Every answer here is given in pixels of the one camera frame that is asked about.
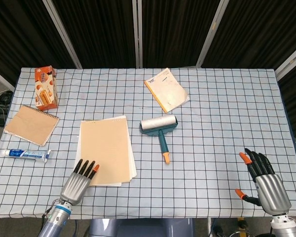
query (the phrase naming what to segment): white tablecloth with grid lines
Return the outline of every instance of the white tablecloth with grid lines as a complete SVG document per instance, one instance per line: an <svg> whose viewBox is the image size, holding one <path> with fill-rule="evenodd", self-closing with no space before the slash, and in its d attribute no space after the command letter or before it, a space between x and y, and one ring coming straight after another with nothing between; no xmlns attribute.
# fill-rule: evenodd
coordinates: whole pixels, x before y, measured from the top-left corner
<svg viewBox="0 0 296 237"><path fill-rule="evenodd" d="M273 70L172 69L190 101L174 109L178 127L166 134L171 163L157 137L142 135L139 122L163 115L144 86L161 69L59 69L60 118L39 147L3 134L0 141L0 218L40 217L58 198L73 171L80 122L126 115L137 177L121 187L91 187L71 218L264 216L234 189L257 196L238 156L247 147L266 154L280 175L296 215L296 154ZM20 105L35 107L34 69L23 68L8 121ZM4 158L4 149L51 149L44 164Z"/></svg>

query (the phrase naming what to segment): orange handle tip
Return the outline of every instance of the orange handle tip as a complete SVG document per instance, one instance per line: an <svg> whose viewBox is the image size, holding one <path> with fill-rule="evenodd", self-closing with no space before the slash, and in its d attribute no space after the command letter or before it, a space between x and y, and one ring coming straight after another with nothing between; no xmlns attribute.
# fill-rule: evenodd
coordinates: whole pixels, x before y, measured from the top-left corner
<svg viewBox="0 0 296 237"><path fill-rule="evenodd" d="M241 157L241 159L245 162L245 164L251 164L252 160L250 160L249 157L246 156L246 154L240 152L239 156Z"/></svg>
<svg viewBox="0 0 296 237"><path fill-rule="evenodd" d="M162 155L164 157L164 160L166 161L166 164L170 164L170 157L169 157L170 152L165 152Z"/></svg>
<svg viewBox="0 0 296 237"><path fill-rule="evenodd" d="M240 199L243 199L245 194L240 189L235 189L236 194L240 197Z"/></svg>

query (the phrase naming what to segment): white roller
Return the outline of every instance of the white roller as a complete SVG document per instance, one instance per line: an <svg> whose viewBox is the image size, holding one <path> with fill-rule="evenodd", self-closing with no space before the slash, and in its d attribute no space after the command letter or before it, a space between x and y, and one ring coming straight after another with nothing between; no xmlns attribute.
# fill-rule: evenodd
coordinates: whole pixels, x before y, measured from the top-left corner
<svg viewBox="0 0 296 237"><path fill-rule="evenodd" d="M166 125L171 125L176 123L176 117L174 115L166 115L158 118L152 118L141 121L142 129L152 129L158 128Z"/></svg>

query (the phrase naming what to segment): robotic hand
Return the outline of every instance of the robotic hand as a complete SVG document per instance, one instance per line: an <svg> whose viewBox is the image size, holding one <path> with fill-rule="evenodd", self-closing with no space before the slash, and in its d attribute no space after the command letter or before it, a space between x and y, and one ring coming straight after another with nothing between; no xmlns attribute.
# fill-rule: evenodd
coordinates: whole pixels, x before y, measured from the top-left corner
<svg viewBox="0 0 296 237"><path fill-rule="evenodd" d="M60 192L60 203L56 205L53 212L48 215L48 220L43 229L40 231L38 237L59 236L63 226L66 224L66 221L72 212L71 206L77 205L82 200L87 188L90 185L91 179L99 169L99 165L96 165L89 175L95 163L93 161L84 173L88 163L89 161L87 160L78 173L82 164L82 159L78 162L73 173L70 175Z"/></svg>
<svg viewBox="0 0 296 237"><path fill-rule="evenodd" d="M247 165L259 198L248 197L240 189L235 190L237 195L244 201L262 206L266 213L273 216L271 226L276 237L296 237L296 222L287 215L292 205L282 180L274 173L266 156L249 149L245 152L250 158L244 153L240 153L240 157Z"/></svg>

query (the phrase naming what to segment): orange box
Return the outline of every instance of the orange box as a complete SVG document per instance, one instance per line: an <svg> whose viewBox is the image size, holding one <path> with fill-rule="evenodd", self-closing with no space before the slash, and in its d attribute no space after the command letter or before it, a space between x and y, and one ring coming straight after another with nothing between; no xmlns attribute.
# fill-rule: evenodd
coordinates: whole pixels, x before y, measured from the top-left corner
<svg viewBox="0 0 296 237"><path fill-rule="evenodd" d="M56 74L52 66L35 68L35 103L40 110L58 107Z"/></svg>

